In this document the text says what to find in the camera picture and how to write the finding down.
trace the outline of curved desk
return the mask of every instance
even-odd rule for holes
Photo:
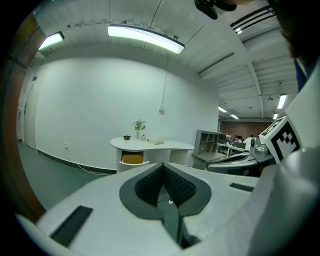
[[[143,160],[154,163],[177,163],[186,165],[189,151],[195,147],[183,142],[165,140],[164,143],[154,145],[147,141],[131,138],[125,140],[123,137],[113,138],[110,144],[116,148],[116,170],[120,170],[119,162],[122,161],[123,151],[143,152]]]

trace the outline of doorway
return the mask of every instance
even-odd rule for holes
[[[24,103],[24,118],[23,118],[23,140],[29,147],[37,150],[36,146],[36,112],[41,93],[42,85],[46,78],[48,68],[38,69],[31,81],[27,85],[27,95]]]

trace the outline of gray floor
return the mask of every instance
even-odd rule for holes
[[[104,177],[56,162],[22,142],[18,143],[18,148],[26,177],[46,210],[85,184]]]

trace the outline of desk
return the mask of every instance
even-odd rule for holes
[[[231,155],[232,150],[238,150],[238,151],[241,151],[241,152],[244,152],[244,151],[246,150],[246,149],[241,148],[241,147],[235,147],[235,146],[226,145],[226,144],[221,144],[221,143],[218,143],[218,146],[227,147],[227,148],[228,148],[228,151],[227,151],[227,153],[226,153],[226,156],[227,156],[227,157],[228,157],[229,155]]]
[[[143,160],[153,163],[177,163],[186,165],[189,151],[195,149],[194,146],[172,140],[165,140],[164,143],[154,145],[141,139],[131,138],[125,140],[123,137],[113,138],[110,144],[116,148],[116,169],[122,161],[122,151],[143,152]]]

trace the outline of shelving unit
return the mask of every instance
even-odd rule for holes
[[[197,130],[193,151],[193,168],[204,170],[208,162],[224,157],[217,153],[219,133],[207,130]]]

